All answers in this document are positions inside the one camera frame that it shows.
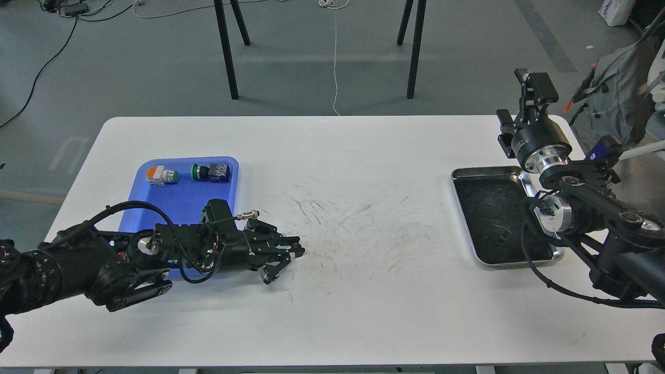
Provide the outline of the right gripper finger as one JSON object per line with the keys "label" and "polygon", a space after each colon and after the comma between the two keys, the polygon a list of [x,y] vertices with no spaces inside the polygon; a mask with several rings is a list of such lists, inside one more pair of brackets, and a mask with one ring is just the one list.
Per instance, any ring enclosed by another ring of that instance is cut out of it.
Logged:
{"label": "right gripper finger", "polygon": [[496,115],[499,119],[501,130],[501,134],[497,137],[497,140],[507,158],[516,158],[512,147],[512,140],[517,132],[517,125],[514,122],[514,118],[508,109],[497,109]]}
{"label": "right gripper finger", "polygon": [[526,68],[515,69],[514,74],[522,90],[518,100],[517,121],[534,123],[546,119],[549,104],[559,100],[549,74],[530,72]]}

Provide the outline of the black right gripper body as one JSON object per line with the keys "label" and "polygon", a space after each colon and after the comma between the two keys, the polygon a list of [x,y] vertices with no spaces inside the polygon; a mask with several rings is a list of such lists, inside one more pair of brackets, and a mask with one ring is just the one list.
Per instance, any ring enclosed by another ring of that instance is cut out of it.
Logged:
{"label": "black right gripper body", "polygon": [[527,173],[542,173],[568,163],[572,147],[560,126],[549,119],[536,120],[518,130],[511,140],[513,156]]}

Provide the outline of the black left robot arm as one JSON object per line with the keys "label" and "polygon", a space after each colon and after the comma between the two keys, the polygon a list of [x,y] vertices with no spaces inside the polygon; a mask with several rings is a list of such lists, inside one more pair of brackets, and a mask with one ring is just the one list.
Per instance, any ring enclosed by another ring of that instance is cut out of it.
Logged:
{"label": "black left robot arm", "polygon": [[[164,223],[138,232],[100,231],[96,225],[119,211],[145,209]],[[284,236],[252,210],[231,213],[223,199],[211,199],[200,223],[176,225],[162,210],[142,201],[106,207],[90,220],[59,231],[52,242],[20,252],[2,240],[2,349],[14,338],[7,315],[30,312],[84,295],[116,312],[161,296],[178,269],[190,284],[233,271],[260,271],[265,284],[278,279],[305,253],[297,236]]]}

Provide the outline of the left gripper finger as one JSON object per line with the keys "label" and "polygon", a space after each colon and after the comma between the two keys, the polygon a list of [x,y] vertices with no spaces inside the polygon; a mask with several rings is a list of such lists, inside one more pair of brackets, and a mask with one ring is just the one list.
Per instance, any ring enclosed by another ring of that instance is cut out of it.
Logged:
{"label": "left gripper finger", "polygon": [[247,238],[249,251],[254,255],[289,254],[292,257],[300,258],[305,253],[299,236],[285,236],[277,231],[277,227],[258,219],[247,220],[244,235]]}
{"label": "left gripper finger", "polygon": [[264,284],[269,285],[274,282],[285,268],[292,263],[291,257],[280,258],[277,261],[269,262],[259,268],[259,273]]}

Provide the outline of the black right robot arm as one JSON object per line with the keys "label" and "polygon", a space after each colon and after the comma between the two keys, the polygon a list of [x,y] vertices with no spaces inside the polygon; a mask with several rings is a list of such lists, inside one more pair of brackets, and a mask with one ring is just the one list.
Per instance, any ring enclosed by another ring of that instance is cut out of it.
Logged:
{"label": "black right robot arm", "polygon": [[581,295],[545,277],[522,249],[530,269],[558,292],[614,308],[663,309],[664,234],[656,216],[615,198],[611,184],[620,182],[613,170],[622,147],[613,136],[601,137],[588,156],[569,158],[572,147],[561,128],[547,115],[558,93],[547,73],[515,69],[522,93],[518,114],[497,110],[506,157],[523,171],[536,173],[546,189],[542,196],[523,198],[524,229],[547,244],[570,248],[589,268],[594,289],[610,299]]}

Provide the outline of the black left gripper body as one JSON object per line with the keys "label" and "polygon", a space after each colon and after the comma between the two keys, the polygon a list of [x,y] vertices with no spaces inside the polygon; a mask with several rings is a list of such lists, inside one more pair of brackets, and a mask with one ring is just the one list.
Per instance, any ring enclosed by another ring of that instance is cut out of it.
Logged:
{"label": "black left gripper body", "polygon": [[259,270],[256,237],[257,234],[248,229],[217,228],[212,274]]}

